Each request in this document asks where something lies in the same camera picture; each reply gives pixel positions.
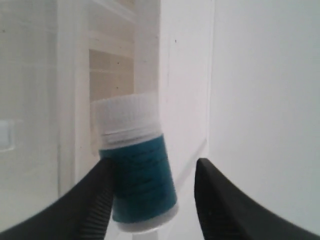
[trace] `teal label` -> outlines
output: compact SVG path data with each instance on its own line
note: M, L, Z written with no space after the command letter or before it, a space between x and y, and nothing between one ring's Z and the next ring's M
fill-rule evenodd
M137 223L159 216L177 203L164 137L101 150L115 165L113 220Z

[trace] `white shelf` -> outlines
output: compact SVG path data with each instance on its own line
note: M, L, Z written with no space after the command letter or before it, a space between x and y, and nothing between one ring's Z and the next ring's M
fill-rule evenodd
M129 8L125 7L124 5L120 4L115 0L91 0L93 3L100 5L108 9L109 11L117 14L123 19L131 23L136 22L136 14Z
M134 44L98 31L89 31L89 49L134 58Z

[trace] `bottle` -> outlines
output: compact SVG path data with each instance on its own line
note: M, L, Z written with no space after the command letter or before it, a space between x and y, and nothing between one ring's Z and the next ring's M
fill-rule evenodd
M155 93L94 103L101 158L114 165L112 218L125 232L154 230L178 212Z

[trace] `white bottle cap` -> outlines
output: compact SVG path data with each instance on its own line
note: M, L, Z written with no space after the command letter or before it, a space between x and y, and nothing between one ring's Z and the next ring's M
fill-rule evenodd
M132 140L161 134L156 93L117 96L93 104L104 149L122 147L132 144Z

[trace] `white light switch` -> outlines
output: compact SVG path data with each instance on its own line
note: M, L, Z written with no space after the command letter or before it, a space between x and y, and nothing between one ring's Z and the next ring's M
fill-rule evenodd
M0 151L13 148L13 124L9 120L0 120Z

